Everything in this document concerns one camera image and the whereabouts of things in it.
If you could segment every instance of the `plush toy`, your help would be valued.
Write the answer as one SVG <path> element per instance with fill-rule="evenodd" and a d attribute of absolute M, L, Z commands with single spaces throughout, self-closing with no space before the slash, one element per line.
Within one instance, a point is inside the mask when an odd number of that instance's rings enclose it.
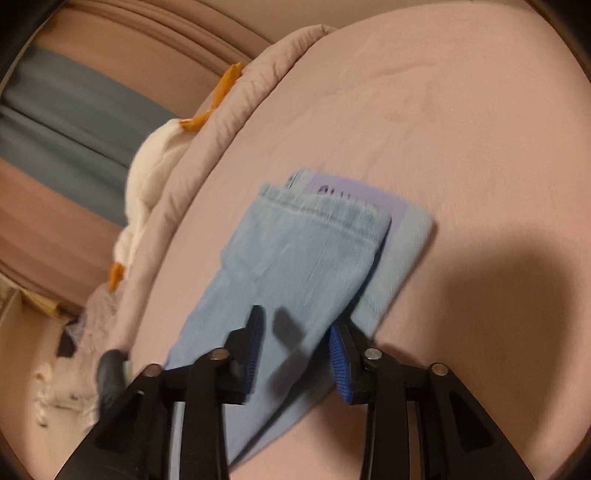
<path fill-rule="evenodd" d="M 153 132 L 136 153 L 125 188 L 125 216 L 128 225 L 121 231 L 113 249 L 115 262 L 109 272 L 109 288 L 115 291 L 134 261 L 152 210 L 160 200 L 164 186 L 175 166 L 187 151 L 191 140 L 222 103 L 242 75 L 242 64 L 232 65 L 222 76 L 212 95 L 211 107 L 187 120 L 169 120 Z"/>

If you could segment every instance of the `pink fitted sheet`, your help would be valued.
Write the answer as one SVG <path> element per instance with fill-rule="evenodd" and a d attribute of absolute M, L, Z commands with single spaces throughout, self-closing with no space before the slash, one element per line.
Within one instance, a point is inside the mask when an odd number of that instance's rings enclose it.
<path fill-rule="evenodd" d="M 317 33 L 285 74 L 255 60 L 196 137 L 129 275 L 118 323 L 137 328 L 115 344 L 135 369 L 164 360 L 262 183 L 362 180 L 437 223 L 378 344 L 450 365 L 549 478 L 591 423 L 589 82 L 528 8 L 427 5 Z M 267 95 L 257 69 L 276 74 Z M 358 478 L 363 415 L 332 395 L 233 478 Z"/>

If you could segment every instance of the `metal screw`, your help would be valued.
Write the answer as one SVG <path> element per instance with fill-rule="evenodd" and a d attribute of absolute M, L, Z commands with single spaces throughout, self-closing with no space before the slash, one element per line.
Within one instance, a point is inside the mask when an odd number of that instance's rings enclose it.
<path fill-rule="evenodd" d="M 225 360 L 230 356 L 230 352 L 228 352 L 225 348 L 216 348 L 212 350 L 212 353 L 209 354 L 209 358 L 212 360 Z"/>
<path fill-rule="evenodd" d="M 158 364 L 149 364 L 144 370 L 142 371 L 142 375 L 145 377 L 157 377 L 160 375 L 162 371 L 162 366 Z"/>
<path fill-rule="evenodd" d="M 445 377 L 449 373 L 449 368 L 447 365 L 433 364 L 431 371 L 440 377 Z"/>
<path fill-rule="evenodd" d="M 368 348 L 364 355 L 367 360 L 379 360 L 382 358 L 382 351 L 377 348 Z"/>

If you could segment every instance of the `bed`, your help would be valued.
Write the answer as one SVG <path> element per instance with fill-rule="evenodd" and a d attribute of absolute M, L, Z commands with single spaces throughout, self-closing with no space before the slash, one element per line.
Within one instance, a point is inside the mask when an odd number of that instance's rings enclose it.
<path fill-rule="evenodd" d="M 378 345 L 449 365 L 537 479 L 583 478 L 591 87 L 584 37 L 537 7 L 572 51 L 523 2 L 424 5 L 266 49 L 173 171 L 109 346 L 136 371 L 163 362 L 266 181 L 361 180 L 437 225 Z M 356 478 L 363 428 L 332 394 L 233 477 Z"/>

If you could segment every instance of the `purple label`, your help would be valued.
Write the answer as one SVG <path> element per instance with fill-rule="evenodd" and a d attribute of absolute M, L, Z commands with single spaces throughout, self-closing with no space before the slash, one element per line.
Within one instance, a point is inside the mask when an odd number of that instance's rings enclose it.
<path fill-rule="evenodd" d="M 390 234 L 398 229 L 408 207 L 408 203 L 396 195 L 382 192 L 382 190 L 374 189 L 358 181 L 324 173 L 316 173 L 305 186 L 304 192 L 363 200 L 375 205 L 379 210 L 386 210 L 392 217 L 386 240 L 387 245 L 391 239 Z"/>

